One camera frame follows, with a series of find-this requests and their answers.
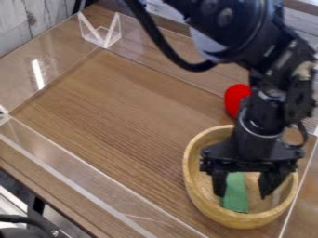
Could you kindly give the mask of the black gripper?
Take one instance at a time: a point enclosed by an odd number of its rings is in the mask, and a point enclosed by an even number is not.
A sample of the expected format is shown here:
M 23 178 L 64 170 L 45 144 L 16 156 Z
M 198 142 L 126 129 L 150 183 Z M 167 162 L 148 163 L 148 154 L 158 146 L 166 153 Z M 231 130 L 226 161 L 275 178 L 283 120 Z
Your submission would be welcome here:
M 265 199 L 283 183 L 303 157 L 301 145 L 283 139 L 283 112 L 243 108 L 230 136 L 202 148 L 200 170 L 212 176 L 216 196 L 223 197 L 231 172 L 261 172 L 258 187 Z

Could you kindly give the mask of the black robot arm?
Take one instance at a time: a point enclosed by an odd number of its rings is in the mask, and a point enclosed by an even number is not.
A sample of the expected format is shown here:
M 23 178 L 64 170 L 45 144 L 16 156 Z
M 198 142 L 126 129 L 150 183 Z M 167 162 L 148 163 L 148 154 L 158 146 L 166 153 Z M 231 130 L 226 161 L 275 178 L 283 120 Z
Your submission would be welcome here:
M 202 149 L 200 170 L 211 176 L 219 197 L 231 173 L 257 172 L 266 197 L 303 157 L 303 145 L 287 143 L 283 132 L 295 126 L 309 136 L 303 120 L 317 108 L 317 51 L 286 24 L 283 0 L 162 1 L 182 14 L 203 61 L 191 63 L 179 56 L 139 0 L 124 0 L 166 57 L 195 73 L 223 63 L 250 72 L 251 95 L 239 103 L 233 133 Z

